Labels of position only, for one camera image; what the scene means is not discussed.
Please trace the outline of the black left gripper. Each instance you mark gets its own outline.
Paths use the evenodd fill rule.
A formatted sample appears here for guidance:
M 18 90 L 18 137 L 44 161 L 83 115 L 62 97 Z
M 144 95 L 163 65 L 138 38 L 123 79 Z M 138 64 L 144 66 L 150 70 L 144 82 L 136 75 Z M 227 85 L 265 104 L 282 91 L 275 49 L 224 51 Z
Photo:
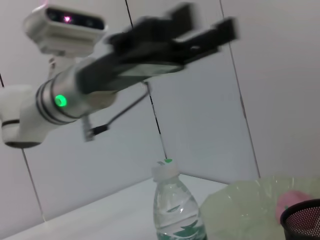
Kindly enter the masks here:
M 220 46 L 239 38 L 235 17 L 216 23 L 211 29 L 178 42 L 194 29 L 192 3 L 182 3 L 171 18 L 145 18 L 127 32 L 112 35 L 113 51 L 77 73 L 83 94 L 119 92 L 148 78 L 182 71 L 187 64 L 218 51 Z

